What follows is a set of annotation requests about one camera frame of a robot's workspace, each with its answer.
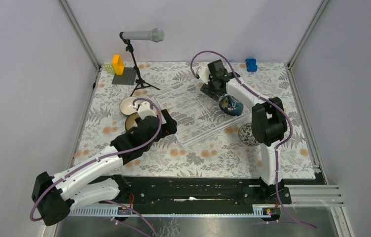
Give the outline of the black glazed patterned bowl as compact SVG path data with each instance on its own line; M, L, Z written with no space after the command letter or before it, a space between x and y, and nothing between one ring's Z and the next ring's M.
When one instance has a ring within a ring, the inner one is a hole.
M136 119L140 119L140 116L138 113L131 114L126 120L125 120L125 130L128 131L132 129L133 127L137 127Z

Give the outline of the dark blue floral bowl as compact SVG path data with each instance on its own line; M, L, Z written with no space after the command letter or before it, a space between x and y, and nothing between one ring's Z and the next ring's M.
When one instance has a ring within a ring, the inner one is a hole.
M230 95L225 95L220 99L219 107L224 113L230 116L240 116L244 110L244 105Z

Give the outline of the teal bowl cream interior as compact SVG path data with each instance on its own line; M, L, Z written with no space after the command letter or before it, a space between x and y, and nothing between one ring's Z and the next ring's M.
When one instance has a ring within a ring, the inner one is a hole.
M122 100L119 105L119 110L123 115L130 116L137 112L141 100L134 101L135 99L137 99L137 97L130 96Z

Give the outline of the blue white zigzag bowl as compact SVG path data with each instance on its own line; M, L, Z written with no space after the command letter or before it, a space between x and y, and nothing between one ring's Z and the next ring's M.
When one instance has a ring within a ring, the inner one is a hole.
M252 134L252 126L250 123L246 123L239 128L238 137L240 141L247 146L254 147L259 145Z

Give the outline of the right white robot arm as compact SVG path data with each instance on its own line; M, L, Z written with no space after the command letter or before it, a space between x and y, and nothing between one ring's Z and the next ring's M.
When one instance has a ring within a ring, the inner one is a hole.
M282 181L281 149L278 145L284 140L288 129L282 100L278 97L266 98L238 74L228 72L221 60L200 68L197 75L203 81L201 91L206 95L214 99L229 95L251 110L252 135L260 143L263 162L260 176L263 185L259 196L265 203L274 202L279 197Z

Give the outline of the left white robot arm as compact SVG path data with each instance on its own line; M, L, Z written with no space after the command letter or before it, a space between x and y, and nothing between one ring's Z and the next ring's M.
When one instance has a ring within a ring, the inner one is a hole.
M138 118L136 123L88 160L54 175L39 174L32 192L30 220L52 226L86 205L106 200L127 201L131 188L125 178L121 175L103 178L103 174L141 157L154 142L177 132L177 121L166 109L157 116Z

